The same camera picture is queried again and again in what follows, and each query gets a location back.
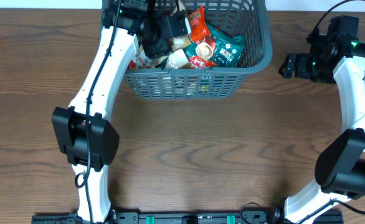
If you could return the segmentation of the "beige cookie bag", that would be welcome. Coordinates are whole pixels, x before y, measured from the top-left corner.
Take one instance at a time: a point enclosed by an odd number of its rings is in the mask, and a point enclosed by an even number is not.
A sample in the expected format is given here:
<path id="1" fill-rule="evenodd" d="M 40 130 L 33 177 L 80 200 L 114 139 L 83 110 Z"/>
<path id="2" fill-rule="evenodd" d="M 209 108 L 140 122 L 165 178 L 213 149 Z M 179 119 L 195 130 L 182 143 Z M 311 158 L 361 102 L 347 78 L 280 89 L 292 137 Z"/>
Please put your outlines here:
<path id="1" fill-rule="evenodd" d="M 168 47 L 171 47 L 171 53 L 179 50 L 184 49 L 192 44 L 189 37 L 178 37 L 178 38 L 172 38 L 166 41 L 168 44 Z M 164 65 L 166 63 L 166 59 L 169 55 L 159 56 L 155 57 L 154 59 L 148 58 L 143 50 L 143 47 L 140 46 L 138 49 L 138 53 L 133 57 L 133 59 L 130 62 L 130 69 L 136 69 L 136 68 L 162 68 L 164 69 Z"/>
<path id="2" fill-rule="evenodd" d="M 179 49 L 168 56 L 164 67 L 169 69 L 179 69 L 187 65 L 188 63 L 189 60 L 184 53 L 184 50 Z"/>

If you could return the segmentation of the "orange spaghetti packet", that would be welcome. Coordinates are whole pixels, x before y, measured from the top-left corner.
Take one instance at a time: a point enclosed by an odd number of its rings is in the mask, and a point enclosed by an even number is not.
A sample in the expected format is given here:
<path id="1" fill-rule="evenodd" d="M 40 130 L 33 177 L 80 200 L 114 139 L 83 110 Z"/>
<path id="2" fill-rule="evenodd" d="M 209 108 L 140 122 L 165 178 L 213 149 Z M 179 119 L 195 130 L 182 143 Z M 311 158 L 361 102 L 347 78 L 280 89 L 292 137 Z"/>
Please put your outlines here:
<path id="1" fill-rule="evenodd" d="M 191 33 L 185 37 L 189 37 L 192 44 L 210 34 L 210 30 L 204 19 L 204 8 L 202 6 L 190 15 L 188 15 L 187 18 L 191 26 Z"/>

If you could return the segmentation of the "green Nescafe bag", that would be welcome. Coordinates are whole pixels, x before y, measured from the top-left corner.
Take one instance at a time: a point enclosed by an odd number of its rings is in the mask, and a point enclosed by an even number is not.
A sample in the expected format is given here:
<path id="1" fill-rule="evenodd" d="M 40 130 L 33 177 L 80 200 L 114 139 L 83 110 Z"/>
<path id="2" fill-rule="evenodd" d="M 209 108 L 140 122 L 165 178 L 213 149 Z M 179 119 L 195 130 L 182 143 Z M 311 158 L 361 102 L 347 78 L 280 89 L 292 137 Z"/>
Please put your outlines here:
<path id="1" fill-rule="evenodd" d="M 230 37 L 206 22 L 210 34 L 183 49 L 192 68 L 236 67 L 245 48 L 244 37 Z"/>

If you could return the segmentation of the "grey plastic basket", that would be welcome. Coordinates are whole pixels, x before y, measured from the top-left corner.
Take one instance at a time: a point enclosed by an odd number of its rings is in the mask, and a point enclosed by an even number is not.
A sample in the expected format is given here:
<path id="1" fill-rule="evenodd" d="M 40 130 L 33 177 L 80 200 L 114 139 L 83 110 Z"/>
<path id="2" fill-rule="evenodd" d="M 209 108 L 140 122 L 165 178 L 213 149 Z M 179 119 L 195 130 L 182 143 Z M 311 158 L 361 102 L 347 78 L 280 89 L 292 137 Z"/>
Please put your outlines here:
<path id="1" fill-rule="evenodd" d="M 253 73 L 261 72 L 272 59 L 270 23 L 264 0 L 185 0 L 189 12 L 199 6 L 206 21 L 229 36 L 244 37 L 245 48 L 236 67 L 178 69 L 145 68 L 127 70 L 125 80 L 142 98 L 223 98 L 235 93 Z M 201 80 L 209 79 L 205 94 Z"/>

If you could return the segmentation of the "teal wet wipes packet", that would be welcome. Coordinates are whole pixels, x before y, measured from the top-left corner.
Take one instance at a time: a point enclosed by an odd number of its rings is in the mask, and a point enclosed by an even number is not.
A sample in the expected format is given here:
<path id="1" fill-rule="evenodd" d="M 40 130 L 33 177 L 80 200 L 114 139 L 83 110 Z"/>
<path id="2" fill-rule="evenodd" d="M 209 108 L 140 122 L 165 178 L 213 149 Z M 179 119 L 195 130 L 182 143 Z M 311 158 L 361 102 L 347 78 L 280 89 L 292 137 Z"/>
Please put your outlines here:
<path id="1" fill-rule="evenodd" d="M 200 94 L 205 94 L 208 91 L 209 83 L 210 83 L 209 79 L 201 80 L 200 85 L 199 85 L 199 93 Z"/>

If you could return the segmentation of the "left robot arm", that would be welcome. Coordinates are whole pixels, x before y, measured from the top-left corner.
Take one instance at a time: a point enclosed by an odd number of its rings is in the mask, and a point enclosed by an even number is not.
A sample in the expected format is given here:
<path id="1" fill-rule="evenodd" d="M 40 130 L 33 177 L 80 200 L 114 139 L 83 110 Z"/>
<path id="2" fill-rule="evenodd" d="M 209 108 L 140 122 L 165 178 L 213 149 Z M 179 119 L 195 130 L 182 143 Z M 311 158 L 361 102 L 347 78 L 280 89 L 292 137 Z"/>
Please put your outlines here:
<path id="1" fill-rule="evenodd" d="M 52 125 L 59 150 L 75 172 L 79 206 L 74 223 L 110 223 L 108 170 L 120 136 L 111 125 L 116 94 L 140 46 L 165 54 L 172 28 L 156 1 L 105 1 L 98 50 L 87 77 L 67 108 L 56 107 Z"/>

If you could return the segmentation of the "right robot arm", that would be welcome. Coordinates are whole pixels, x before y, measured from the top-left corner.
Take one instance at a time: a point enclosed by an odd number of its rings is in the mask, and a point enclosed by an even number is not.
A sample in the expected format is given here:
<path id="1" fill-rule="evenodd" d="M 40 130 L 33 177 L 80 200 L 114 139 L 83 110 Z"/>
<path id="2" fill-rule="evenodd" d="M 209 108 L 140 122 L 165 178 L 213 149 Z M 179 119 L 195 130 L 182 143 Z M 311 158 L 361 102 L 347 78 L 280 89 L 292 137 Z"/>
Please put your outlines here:
<path id="1" fill-rule="evenodd" d="M 342 131 L 318 157 L 315 178 L 275 211 L 275 223 L 327 223 L 326 212 L 365 196 L 365 42 L 359 19 L 337 16 L 326 34 L 306 38 L 307 54 L 288 54 L 279 73 L 338 87 Z"/>

